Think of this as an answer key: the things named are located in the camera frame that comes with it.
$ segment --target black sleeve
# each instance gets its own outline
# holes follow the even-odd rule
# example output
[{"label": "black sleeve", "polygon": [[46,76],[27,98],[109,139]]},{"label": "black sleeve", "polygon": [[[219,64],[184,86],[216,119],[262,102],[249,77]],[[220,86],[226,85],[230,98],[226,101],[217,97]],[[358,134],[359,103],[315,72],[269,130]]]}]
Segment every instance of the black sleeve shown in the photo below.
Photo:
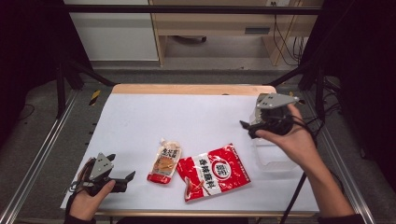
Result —
[{"label": "black sleeve", "polygon": [[361,214],[356,214],[352,216],[347,216],[347,217],[327,217],[323,218],[320,217],[318,218],[319,224],[364,224],[363,217]]},{"label": "black sleeve", "polygon": [[64,224],[95,224],[96,220],[93,218],[91,221],[84,221],[76,217],[67,215],[64,218]]}]

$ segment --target wooden table edge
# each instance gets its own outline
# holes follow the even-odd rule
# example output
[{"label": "wooden table edge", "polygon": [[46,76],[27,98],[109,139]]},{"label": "wooden table edge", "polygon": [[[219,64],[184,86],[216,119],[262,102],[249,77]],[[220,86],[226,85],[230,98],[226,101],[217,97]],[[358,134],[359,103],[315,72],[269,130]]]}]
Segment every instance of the wooden table edge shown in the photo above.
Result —
[{"label": "wooden table edge", "polygon": [[[235,212],[235,211],[113,211],[101,210],[98,216],[107,217],[282,217],[284,212]],[[289,217],[312,217],[315,212],[290,212]]]},{"label": "wooden table edge", "polygon": [[112,94],[202,94],[259,95],[276,92],[272,86],[259,85],[185,85],[185,84],[118,84]]}]

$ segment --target food package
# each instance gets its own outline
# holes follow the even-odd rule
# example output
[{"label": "food package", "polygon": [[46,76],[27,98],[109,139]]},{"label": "food package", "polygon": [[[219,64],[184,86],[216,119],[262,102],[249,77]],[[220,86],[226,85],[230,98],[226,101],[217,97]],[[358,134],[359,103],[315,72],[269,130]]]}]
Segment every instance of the food package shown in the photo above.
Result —
[{"label": "food package", "polygon": [[180,156],[181,147],[178,142],[169,142],[162,139],[155,162],[148,173],[148,180],[159,184],[169,183]]},{"label": "food package", "polygon": [[186,183],[186,202],[236,189],[250,182],[233,144],[180,159],[177,171]]}]

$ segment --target white table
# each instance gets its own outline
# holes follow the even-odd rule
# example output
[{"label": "white table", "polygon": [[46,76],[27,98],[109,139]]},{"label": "white table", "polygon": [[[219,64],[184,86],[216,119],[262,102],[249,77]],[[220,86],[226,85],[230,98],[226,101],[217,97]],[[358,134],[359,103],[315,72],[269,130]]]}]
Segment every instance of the white table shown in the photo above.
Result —
[{"label": "white table", "polygon": [[[113,178],[136,171],[124,193],[111,193],[98,214],[107,216],[279,217],[288,206],[302,170],[265,173],[255,162],[252,140],[239,120],[249,120],[259,93],[268,86],[121,84],[107,99],[79,170],[99,152],[116,154]],[[251,183],[240,189],[184,202],[177,172],[167,185],[147,181],[161,138],[178,141],[182,158],[233,143]],[[65,208],[69,195],[61,207]],[[305,181],[291,216],[313,215],[318,207]]]}]

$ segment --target snack package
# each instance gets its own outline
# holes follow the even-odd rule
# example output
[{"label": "snack package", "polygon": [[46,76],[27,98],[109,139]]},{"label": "snack package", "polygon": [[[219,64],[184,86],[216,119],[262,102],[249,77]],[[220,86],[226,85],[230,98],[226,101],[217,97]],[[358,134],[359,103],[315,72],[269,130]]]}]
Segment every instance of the snack package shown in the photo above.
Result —
[{"label": "snack package", "polygon": [[180,159],[177,171],[186,183],[186,202],[236,189],[250,182],[233,144]]},{"label": "snack package", "polygon": [[178,142],[168,142],[161,139],[161,146],[158,148],[151,172],[148,173],[148,180],[159,184],[169,183],[180,156],[181,148]]}]

